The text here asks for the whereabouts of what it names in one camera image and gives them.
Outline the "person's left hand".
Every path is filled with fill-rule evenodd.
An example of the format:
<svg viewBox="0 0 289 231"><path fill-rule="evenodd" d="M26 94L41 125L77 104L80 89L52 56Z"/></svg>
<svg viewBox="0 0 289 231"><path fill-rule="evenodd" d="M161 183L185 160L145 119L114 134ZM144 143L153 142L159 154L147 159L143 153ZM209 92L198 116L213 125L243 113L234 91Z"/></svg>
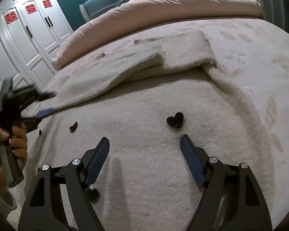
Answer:
<svg viewBox="0 0 289 231"><path fill-rule="evenodd" d="M8 132L0 128L0 141L8 141L14 155L20 158L23 164L26 164L28 159L28 139L26 136L26 126L24 124L22 124L21 127L13 126L12 137L10 137ZM6 188L6 178L0 159L0 196L2 198L5 197Z"/></svg>

